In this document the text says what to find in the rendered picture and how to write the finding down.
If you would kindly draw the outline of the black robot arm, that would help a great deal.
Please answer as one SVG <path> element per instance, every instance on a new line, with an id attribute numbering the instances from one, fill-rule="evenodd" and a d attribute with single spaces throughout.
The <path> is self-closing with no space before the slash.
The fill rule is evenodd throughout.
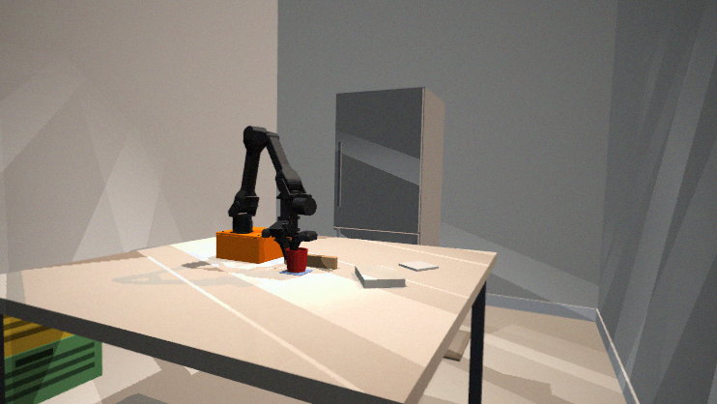
<path id="1" fill-rule="evenodd" d="M 233 231 L 230 233 L 254 232 L 252 217 L 256 215 L 259 202 L 255 186 L 260 155 L 265 147 L 267 147 L 276 171 L 275 181 L 280 191 L 276 199 L 280 199 L 280 213 L 312 216 L 316 212 L 317 204 L 312 198 L 312 194 L 306 193 L 300 176 L 290 166 L 278 134 L 267 131 L 265 128 L 248 126 L 244 129 L 244 145 L 246 156 L 242 187 L 228 211 L 229 216 L 233 218 Z M 281 219 L 279 216 L 277 222 L 269 230 L 273 238 L 282 238 L 285 234 L 294 231 L 294 224 L 289 216 L 286 219 Z"/>

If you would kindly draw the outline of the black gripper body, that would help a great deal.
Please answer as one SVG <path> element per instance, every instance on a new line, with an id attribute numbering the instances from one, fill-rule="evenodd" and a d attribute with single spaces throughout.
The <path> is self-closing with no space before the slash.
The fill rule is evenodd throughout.
<path id="1" fill-rule="evenodd" d="M 274 237 L 276 240 L 283 240 L 287 239 L 287 237 L 291 237 L 291 241 L 301 241 L 301 242 L 311 242 L 317 240 L 317 233 L 316 231 L 300 231 L 300 228 L 298 228 L 298 219 L 301 219 L 300 216 L 297 214 L 280 214 L 281 219 L 286 219 L 287 216 L 290 217 L 290 220 L 292 220 L 294 224 L 294 231 L 285 234 L 284 237 L 278 238 Z M 261 232 L 262 238 L 269 238 L 271 236 L 271 232 L 269 228 L 265 228 Z"/>

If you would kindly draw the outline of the light brown wooden bar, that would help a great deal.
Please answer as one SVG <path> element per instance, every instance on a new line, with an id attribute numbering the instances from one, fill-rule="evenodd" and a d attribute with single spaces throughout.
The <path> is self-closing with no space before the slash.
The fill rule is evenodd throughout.
<path id="1" fill-rule="evenodd" d="M 336 270 L 337 258 L 335 256 L 307 254 L 306 267 Z"/>

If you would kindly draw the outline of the beige flat square pad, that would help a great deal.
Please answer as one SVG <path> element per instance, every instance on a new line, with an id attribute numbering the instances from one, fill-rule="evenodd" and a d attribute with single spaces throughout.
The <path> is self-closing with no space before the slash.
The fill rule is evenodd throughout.
<path id="1" fill-rule="evenodd" d="M 432 265 L 429 263 L 425 263 L 422 261 L 415 261 L 415 262 L 407 262 L 407 263 L 399 263 L 399 266 L 419 272 L 419 271 L 426 271 L 426 270 L 433 270 L 438 269 L 439 266 Z"/>

